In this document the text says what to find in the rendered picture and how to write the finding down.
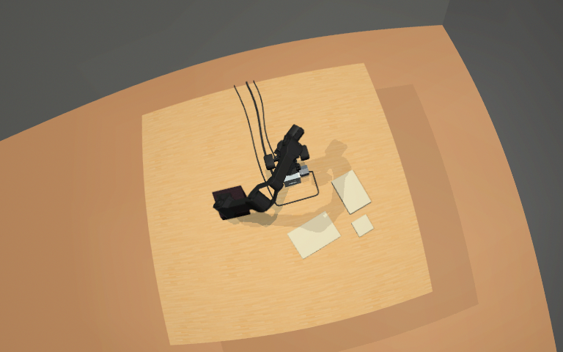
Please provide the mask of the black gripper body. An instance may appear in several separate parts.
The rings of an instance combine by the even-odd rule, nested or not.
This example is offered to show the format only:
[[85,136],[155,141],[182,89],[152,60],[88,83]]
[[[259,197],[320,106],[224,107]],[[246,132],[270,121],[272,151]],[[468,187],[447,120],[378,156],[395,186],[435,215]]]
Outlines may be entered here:
[[[300,157],[301,157],[302,161],[305,161],[305,160],[308,160],[310,158],[309,151],[308,151],[308,148],[305,144],[302,145],[302,147],[303,147],[303,150],[302,150],[302,153],[300,154]],[[297,158],[300,158],[300,157],[297,157]],[[280,156],[276,155],[276,156],[273,157],[273,155],[271,153],[271,154],[268,154],[268,155],[264,155],[263,158],[264,158],[266,169],[271,170],[271,169],[276,168],[274,162],[277,162],[277,161],[279,162]]]

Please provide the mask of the cream flat rectangular block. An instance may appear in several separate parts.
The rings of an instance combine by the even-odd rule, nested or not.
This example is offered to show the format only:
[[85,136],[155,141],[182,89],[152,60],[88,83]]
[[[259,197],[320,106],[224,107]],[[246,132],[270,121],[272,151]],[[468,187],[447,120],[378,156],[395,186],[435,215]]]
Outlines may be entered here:
[[331,184],[350,215],[371,202],[353,170],[332,180]]

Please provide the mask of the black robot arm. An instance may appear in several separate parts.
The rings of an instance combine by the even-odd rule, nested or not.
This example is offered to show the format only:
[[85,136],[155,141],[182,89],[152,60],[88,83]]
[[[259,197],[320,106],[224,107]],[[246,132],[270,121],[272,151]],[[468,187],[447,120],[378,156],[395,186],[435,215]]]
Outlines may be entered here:
[[[295,158],[302,153],[303,147],[299,139],[305,134],[302,127],[294,124],[278,142],[274,153],[280,156],[279,162],[273,171],[272,176],[264,183],[254,187],[246,198],[234,200],[230,193],[217,194],[216,203],[213,208],[227,219],[234,218],[236,213],[245,210],[255,210],[260,213],[268,211],[276,202],[278,193],[283,188],[286,176],[294,175],[301,170],[301,165],[295,162]],[[273,190],[273,198],[268,199],[259,189],[270,186]]]

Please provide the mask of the cream flat rectangular sheet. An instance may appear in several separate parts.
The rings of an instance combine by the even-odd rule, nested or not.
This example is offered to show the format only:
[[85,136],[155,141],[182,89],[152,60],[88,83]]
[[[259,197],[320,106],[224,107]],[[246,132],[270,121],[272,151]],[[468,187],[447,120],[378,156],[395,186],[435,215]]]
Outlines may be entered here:
[[287,234],[303,259],[341,237],[325,211]]

